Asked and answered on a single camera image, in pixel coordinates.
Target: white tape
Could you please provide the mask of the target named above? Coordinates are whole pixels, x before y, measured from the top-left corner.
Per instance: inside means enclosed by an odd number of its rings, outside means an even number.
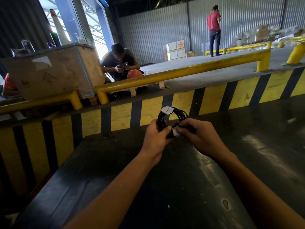
[[[177,128],[179,128],[179,126],[176,126],[176,127],[173,127],[172,130],[173,130],[173,136],[174,137],[180,137],[181,134],[177,132]]]
[[[166,115],[169,115],[173,113],[173,108],[169,106],[165,106],[160,111],[164,112]]]

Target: right hand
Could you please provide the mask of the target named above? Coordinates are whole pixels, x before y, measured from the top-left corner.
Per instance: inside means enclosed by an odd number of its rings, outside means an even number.
[[[224,153],[229,152],[211,122],[187,118],[181,121],[179,126],[186,128],[178,128],[177,132],[187,137],[201,154],[217,159]],[[196,129],[196,134],[187,129],[189,126]]]
[[[117,73],[123,73],[123,71],[124,71],[123,68],[120,68],[120,65],[116,65],[116,67],[114,69]]]

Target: orange hard hat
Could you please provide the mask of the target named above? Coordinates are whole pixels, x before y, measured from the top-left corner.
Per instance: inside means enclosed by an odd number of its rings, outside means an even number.
[[[140,72],[137,69],[133,69],[130,72],[128,72],[128,74],[127,74],[127,78],[128,79],[132,79],[132,78],[136,78],[136,77],[141,77],[141,76],[143,76],[142,72]]]

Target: orange drawing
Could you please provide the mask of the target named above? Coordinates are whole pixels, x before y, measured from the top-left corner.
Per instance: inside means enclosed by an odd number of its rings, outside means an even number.
[[[179,47],[179,49],[180,49],[181,47],[183,47],[183,42],[179,42],[178,47]]]

